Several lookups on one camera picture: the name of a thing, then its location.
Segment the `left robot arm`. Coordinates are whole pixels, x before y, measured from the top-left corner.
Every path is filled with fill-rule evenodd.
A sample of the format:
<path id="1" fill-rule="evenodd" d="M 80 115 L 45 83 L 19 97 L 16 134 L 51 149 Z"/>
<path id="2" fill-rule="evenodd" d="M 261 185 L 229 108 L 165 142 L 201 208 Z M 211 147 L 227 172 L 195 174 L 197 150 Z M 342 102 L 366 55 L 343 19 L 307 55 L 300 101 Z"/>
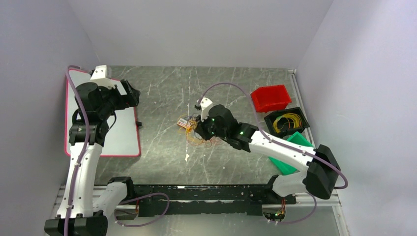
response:
<path id="1" fill-rule="evenodd" d="M 110 130 L 108 118 L 116 111 L 139 104 L 140 92 L 126 80 L 122 95 L 117 85 L 90 80 L 71 86 L 78 108 L 72 115 L 70 127 L 70 167 L 62 202 L 53 219 L 46 220 L 44 231 L 49 236 L 104 236 L 108 220 L 117 205 L 134 202 L 136 190 L 130 177 L 113 177 L 105 192 L 93 200 L 94 175 Z"/>

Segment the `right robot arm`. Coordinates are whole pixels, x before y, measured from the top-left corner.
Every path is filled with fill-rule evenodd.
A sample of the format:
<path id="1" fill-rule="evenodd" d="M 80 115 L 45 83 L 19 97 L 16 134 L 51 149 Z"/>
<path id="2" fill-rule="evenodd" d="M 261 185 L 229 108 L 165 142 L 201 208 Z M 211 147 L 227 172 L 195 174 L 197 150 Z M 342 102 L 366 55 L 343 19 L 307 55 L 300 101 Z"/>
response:
<path id="1" fill-rule="evenodd" d="M 265 191 L 270 203 L 304 192 L 323 200 L 331 197 L 340 167 L 329 147 L 307 147 L 274 137 L 254 125 L 238 122 L 221 104 L 201 104 L 198 109 L 201 114 L 195 132 L 204 140 L 218 137 L 234 149 L 266 155 L 296 169 L 294 174 L 274 178 Z"/>

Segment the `small red white box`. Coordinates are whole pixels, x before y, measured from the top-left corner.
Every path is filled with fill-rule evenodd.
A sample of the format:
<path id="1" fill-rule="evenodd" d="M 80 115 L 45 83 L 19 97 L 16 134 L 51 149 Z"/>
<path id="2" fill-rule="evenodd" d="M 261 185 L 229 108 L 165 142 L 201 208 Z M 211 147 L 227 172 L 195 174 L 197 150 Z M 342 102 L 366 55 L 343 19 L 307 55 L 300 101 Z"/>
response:
<path id="1" fill-rule="evenodd" d="M 189 127 L 189 121 L 184 119 L 184 118 L 179 118 L 178 121 L 177 121 L 177 125 L 179 127 L 187 129 Z"/>

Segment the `white board pink rim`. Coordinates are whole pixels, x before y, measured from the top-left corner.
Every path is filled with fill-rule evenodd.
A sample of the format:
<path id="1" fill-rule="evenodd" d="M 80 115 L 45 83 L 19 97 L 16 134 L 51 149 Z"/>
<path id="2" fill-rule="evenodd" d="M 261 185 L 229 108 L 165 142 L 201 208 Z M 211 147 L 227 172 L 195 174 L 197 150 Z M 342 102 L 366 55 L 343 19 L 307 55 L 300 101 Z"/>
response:
<path id="1" fill-rule="evenodd" d="M 64 139 L 64 152 L 66 155 L 70 155 L 70 143 L 69 143 L 69 129 L 72 126 L 72 116 L 76 109 L 78 109 L 74 92 L 66 83 L 66 100 L 65 100 L 65 139 Z M 126 108 L 124 110 L 116 111 L 117 119 L 114 120 L 114 116 L 110 116 L 108 124 L 113 125 L 112 129 L 107 133 L 104 142 L 104 148 L 101 153 L 101 157 L 136 157 L 141 153 L 139 130 L 136 126 L 136 109 L 133 107 Z"/>

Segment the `black plastic bin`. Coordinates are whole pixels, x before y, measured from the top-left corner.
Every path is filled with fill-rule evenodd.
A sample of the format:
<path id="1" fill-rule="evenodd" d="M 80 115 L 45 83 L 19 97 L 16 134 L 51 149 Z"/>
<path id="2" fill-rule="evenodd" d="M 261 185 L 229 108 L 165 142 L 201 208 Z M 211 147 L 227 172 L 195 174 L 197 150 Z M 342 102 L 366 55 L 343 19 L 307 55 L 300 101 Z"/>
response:
<path id="1" fill-rule="evenodd" d="M 264 121 L 269 133 L 278 138 L 291 136 L 296 132 L 302 133 L 310 128 L 301 107 L 271 112 L 264 117 Z"/>

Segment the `red plastic bin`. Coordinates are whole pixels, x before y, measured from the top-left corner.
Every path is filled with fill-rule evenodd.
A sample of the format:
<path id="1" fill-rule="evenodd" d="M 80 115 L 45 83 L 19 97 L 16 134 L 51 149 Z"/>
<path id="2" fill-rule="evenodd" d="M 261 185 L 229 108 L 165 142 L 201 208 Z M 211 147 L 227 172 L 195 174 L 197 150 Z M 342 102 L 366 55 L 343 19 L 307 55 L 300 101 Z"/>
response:
<path id="1" fill-rule="evenodd" d="M 259 87 L 250 96 L 258 113 L 284 110 L 292 103 L 285 85 Z"/>

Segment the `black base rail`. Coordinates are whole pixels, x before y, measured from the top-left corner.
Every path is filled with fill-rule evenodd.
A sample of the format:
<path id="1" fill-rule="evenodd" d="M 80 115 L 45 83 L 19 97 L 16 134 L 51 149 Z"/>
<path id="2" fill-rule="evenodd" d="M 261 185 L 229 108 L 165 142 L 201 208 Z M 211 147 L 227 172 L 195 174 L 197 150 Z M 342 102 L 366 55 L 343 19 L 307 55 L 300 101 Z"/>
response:
<path id="1" fill-rule="evenodd" d="M 139 217 L 245 213 L 262 216 L 263 206 L 293 205 L 293 194 L 280 197 L 270 184 L 150 185 L 136 184 L 121 202 L 139 208 Z"/>

